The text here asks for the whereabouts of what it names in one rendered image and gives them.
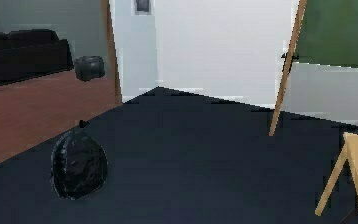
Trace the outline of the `dark grey round bin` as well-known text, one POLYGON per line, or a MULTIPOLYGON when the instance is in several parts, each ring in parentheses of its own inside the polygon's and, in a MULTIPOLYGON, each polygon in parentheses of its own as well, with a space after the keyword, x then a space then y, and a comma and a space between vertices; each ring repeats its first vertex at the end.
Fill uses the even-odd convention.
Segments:
POLYGON ((105 75, 104 61, 100 56, 82 56, 74 62, 76 78, 87 82, 105 75))

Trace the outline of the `black garbage bag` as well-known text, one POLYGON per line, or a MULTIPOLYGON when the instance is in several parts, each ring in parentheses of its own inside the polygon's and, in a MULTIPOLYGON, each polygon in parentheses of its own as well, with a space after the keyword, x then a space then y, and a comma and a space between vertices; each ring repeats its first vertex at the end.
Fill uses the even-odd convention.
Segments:
POLYGON ((100 189, 107 180, 106 150, 87 132, 88 121, 65 132, 51 152, 50 182, 62 199, 77 200, 100 189))

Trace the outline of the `black sofa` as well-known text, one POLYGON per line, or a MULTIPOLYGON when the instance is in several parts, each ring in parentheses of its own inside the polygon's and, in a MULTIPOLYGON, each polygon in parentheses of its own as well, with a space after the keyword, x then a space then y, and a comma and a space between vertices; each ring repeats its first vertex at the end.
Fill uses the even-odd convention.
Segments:
POLYGON ((73 68, 68 40, 53 30, 0 32, 0 86, 73 68))

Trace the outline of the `light wooden table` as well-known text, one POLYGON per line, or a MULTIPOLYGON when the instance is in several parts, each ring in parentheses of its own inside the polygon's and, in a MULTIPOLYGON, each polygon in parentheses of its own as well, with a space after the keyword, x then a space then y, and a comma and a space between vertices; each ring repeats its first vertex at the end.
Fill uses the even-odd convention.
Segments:
POLYGON ((358 197, 358 134, 344 132, 343 138, 343 148, 338 156, 332 173, 327 181, 327 184, 315 209, 315 214, 317 216, 320 216, 322 214, 345 162, 349 163, 351 175, 358 197))

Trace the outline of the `brown wooden door frame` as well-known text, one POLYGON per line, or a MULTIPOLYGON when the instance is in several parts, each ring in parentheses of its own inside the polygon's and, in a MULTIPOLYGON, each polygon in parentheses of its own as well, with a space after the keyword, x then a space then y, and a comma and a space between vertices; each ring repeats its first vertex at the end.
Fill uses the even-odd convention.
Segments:
POLYGON ((109 0, 101 0, 101 10, 106 31, 108 60, 111 67, 111 76, 113 78, 114 83, 115 102, 121 104, 122 96, 109 0))

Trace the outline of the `grey framed wall picture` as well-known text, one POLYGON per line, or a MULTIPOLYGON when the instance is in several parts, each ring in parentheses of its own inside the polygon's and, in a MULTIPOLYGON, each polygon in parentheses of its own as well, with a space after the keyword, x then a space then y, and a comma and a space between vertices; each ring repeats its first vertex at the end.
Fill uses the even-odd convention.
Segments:
POLYGON ((135 12, 149 15, 151 13, 151 0, 135 0, 135 12))

